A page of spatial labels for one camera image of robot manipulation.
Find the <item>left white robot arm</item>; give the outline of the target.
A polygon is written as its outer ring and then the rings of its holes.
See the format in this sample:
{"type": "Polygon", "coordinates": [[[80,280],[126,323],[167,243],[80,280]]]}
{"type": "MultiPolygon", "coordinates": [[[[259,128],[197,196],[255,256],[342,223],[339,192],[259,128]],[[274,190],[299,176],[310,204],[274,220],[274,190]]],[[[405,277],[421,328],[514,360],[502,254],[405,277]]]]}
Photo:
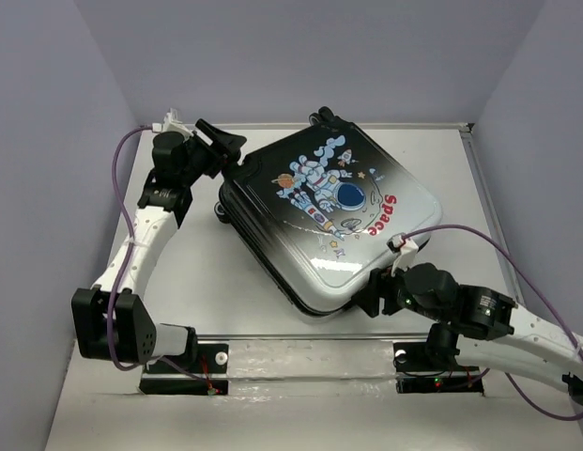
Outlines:
{"type": "Polygon", "coordinates": [[[71,309],[84,358],[109,361],[121,371],[154,361],[187,371],[198,360],[196,331],[155,322],[144,305],[146,288],[190,209],[193,184],[237,163],[247,139],[203,119],[194,130],[170,118],[149,129],[153,166],[135,212],[120,210],[128,234],[92,287],[75,291],[71,309]]]}

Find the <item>small black kids suitcase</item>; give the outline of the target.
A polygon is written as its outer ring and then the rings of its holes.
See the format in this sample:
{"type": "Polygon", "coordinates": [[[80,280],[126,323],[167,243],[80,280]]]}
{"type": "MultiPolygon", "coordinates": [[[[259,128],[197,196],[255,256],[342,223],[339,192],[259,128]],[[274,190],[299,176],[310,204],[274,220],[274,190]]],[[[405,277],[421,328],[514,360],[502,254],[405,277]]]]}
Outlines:
{"type": "Polygon", "coordinates": [[[302,314],[354,305],[389,267],[388,240],[436,226],[439,200],[357,124],[328,107],[223,171],[217,214],[302,314]]]}

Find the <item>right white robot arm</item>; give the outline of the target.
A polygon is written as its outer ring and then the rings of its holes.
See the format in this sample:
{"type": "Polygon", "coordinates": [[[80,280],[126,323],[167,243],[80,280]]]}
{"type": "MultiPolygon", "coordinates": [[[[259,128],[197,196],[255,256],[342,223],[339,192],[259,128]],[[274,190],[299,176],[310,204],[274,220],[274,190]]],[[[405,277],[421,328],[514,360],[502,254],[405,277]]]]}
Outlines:
{"type": "Polygon", "coordinates": [[[432,320],[426,340],[408,348],[400,370],[488,367],[565,391],[583,406],[583,337],[491,288],[460,285],[424,263],[371,271],[351,302],[371,318],[406,310],[432,320]]]}

